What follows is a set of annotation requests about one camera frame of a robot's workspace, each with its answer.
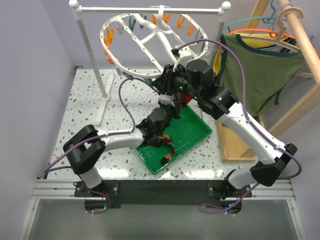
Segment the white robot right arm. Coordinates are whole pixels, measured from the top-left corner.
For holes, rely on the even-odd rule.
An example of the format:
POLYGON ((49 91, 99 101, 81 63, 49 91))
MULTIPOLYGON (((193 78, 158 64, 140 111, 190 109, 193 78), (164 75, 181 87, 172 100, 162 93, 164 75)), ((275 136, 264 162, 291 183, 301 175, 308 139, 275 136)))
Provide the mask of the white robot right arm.
POLYGON ((227 88, 216 85, 204 60, 192 60, 185 67, 166 65, 152 85, 163 95, 183 94, 196 100, 203 112, 232 129, 254 151, 258 160, 250 169, 233 170, 223 179, 221 189, 227 196, 251 184, 272 186, 297 152, 294 144, 275 139, 249 116, 227 88))

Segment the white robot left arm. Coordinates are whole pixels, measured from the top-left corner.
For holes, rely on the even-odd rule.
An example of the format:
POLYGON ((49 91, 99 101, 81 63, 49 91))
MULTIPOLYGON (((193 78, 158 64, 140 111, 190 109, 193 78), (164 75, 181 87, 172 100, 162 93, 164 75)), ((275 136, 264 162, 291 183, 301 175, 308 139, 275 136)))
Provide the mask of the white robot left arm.
POLYGON ((86 191, 99 196, 104 190, 102 178, 95 167, 100 156, 107 151, 121 148, 159 148, 169 137, 164 134, 173 119, 180 119, 181 107, 186 104, 159 104, 139 123, 134 130, 99 131, 92 125, 86 125, 63 146, 63 151, 73 172, 86 185, 86 191))

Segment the brown argyle sock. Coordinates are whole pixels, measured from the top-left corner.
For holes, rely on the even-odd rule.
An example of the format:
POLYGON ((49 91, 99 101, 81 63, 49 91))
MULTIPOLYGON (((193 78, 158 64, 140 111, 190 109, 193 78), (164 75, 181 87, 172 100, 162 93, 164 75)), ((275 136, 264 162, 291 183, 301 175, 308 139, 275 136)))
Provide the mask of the brown argyle sock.
POLYGON ((185 108, 186 107, 186 100, 184 96, 181 93, 176 93, 174 95, 174 102, 175 104, 180 107, 180 108, 185 108))
POLYGON ((169 134, 163 134, 161 136, 158 136, 152 143, 152 147, 155 148, 166 148, 167 153, 161 158, 160 163, 162 166, 165 166, 170 161, 173 160, 173 158, 176 155, 176 148, 173 144, 173 141, 169 134))

